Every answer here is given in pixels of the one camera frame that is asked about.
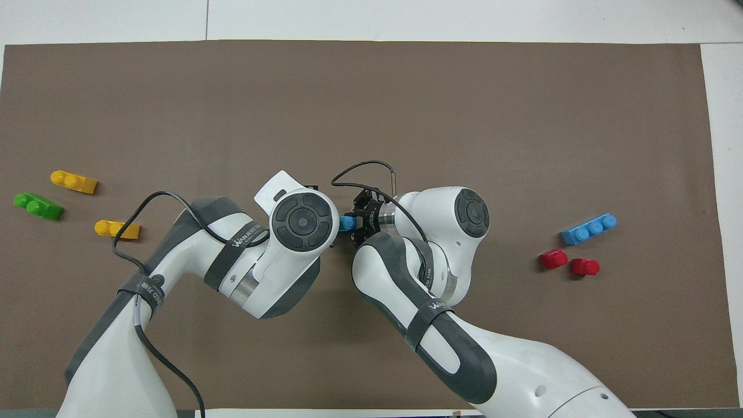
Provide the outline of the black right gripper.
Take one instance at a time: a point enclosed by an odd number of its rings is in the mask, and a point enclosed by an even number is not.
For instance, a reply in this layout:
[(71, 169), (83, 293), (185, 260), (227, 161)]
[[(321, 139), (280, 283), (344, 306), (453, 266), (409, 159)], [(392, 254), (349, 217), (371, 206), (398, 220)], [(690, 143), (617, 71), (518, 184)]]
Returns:
[(371, 190), (362, 190), (353, 201), (353, 217), (356, 217), (356, 230), (350, 231), (351, 243), (355, 249), (364, 241), (380, 231), (378, 215), (384, 204), (383, 198)]

